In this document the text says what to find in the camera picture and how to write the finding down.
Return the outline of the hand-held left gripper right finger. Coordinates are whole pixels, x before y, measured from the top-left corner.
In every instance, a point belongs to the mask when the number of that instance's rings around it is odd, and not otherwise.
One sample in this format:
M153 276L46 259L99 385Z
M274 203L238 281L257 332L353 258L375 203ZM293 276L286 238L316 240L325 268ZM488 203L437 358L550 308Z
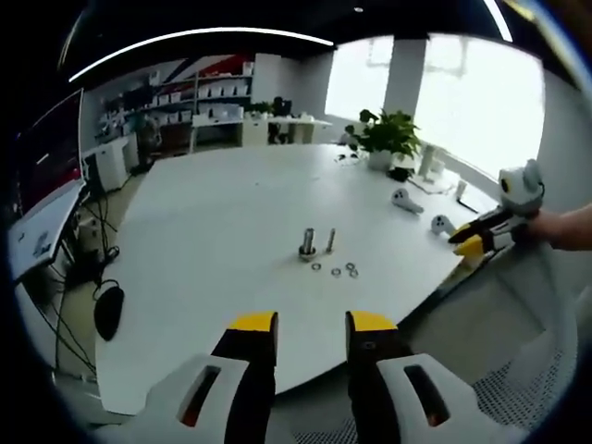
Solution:
M361 443L520 443L523 429L483 413L471 386L415 354L382 314L345 314L348 393Z

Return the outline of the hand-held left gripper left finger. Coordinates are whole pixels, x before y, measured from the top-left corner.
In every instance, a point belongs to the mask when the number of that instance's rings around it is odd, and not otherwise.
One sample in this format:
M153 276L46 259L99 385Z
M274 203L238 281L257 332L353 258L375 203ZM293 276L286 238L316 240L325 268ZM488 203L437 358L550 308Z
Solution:
M213 351L158 381L108 443L263 443L276 393L278 313L237 317Z

